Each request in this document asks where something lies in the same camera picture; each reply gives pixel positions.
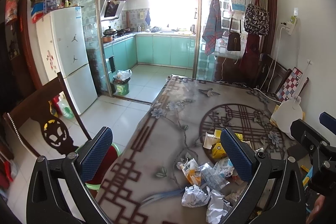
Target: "plaid apron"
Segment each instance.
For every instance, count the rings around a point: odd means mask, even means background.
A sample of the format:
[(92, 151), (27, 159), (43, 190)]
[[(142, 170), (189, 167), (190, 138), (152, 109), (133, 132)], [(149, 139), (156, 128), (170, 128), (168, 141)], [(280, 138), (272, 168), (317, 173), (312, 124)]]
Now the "plaid apron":
[(215, 51), (216, 39), (222, 38), (221, 6), (219, 0), (212, 0), (210, 12), (202, 38), (205, 40), (205, 54)]

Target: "window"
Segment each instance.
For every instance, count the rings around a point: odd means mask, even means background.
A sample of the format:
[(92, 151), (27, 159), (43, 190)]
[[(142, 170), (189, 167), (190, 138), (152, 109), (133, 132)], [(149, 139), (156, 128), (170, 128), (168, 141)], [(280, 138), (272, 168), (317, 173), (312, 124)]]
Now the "window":
[(150, 0), (150, 7), (152, 27), (189, 30), (195, 24), (196, 0)]

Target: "floral tablecloth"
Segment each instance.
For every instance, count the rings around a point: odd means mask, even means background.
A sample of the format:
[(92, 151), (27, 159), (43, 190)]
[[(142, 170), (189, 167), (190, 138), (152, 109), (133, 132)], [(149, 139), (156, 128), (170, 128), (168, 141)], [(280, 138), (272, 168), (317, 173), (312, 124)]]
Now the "floral tablecloth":
[(188, 157), (199, 165), (213, 161), (204, 135), (225, 127), (253, 149), (284, 158), (293, 143), (269, 122), (275, 105), (243, 86), (171, 78), (106, 173), (98, 204), (116, 224), (206, 223), (206, 206), (181, 206), (188, 181), (176, 164)]

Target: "refrigerator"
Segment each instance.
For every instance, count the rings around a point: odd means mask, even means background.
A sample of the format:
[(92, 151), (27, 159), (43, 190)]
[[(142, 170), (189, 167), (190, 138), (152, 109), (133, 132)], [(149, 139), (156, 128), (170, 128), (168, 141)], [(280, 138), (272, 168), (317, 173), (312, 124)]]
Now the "refrigerator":
[(85, 49), (81, 7), (53, 10), (36, 22), (49, 81), (61, 72), (78, 114), (97, 99)]

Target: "tile floor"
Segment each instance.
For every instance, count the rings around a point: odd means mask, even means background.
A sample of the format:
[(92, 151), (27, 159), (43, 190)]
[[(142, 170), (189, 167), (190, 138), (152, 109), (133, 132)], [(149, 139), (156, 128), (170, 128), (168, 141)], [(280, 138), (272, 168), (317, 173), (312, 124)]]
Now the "tile floor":
[(193, 70), (174, 67), (136, 65), (132, 68), (127, 98), (153, 102), (171, 74), (192, 77)]
[[(150, 92), (147, 90), (143, 93), (143, 98), (149, 98)], [(113, 142), (117, 144), (121, 151), (124, 150), (128, 141), (132, 137), (138, 123), (149, 110), (150, 106), (129, 102), (117, 98), (100, 96), (82, 115), (81, 119), (93, 137), (98, 133), (102, 126), (108, 126), (113, 131)], [(81, 131), (76, 119), (67, 120), (61, 117), (69, 129), (69, 133), (73, 139), (73, 144), (80, 146), (87, 139)], [(21, 134), (28, 142), (47, 159), (57, 159), (62, 156), (44, 141), (39, 124), (33, 120), (28, 120), (19, 129)], [(11, 183), (8, 194), (8, 206), (22, 222), (26, 223), (26, 199), (28, 193), (28, 185), (31, 173), (35, 164), (35, 158), (23, 148), (17, 136), (13, 132), (7, 132), (7, 141), (15, 155), (14, 161), (19, 167), (18, 174)], [(64, 197), (68, 203), (73, 215), (82, 219), (70, 192), (68, 191), (65, 180), (60, 180)]]

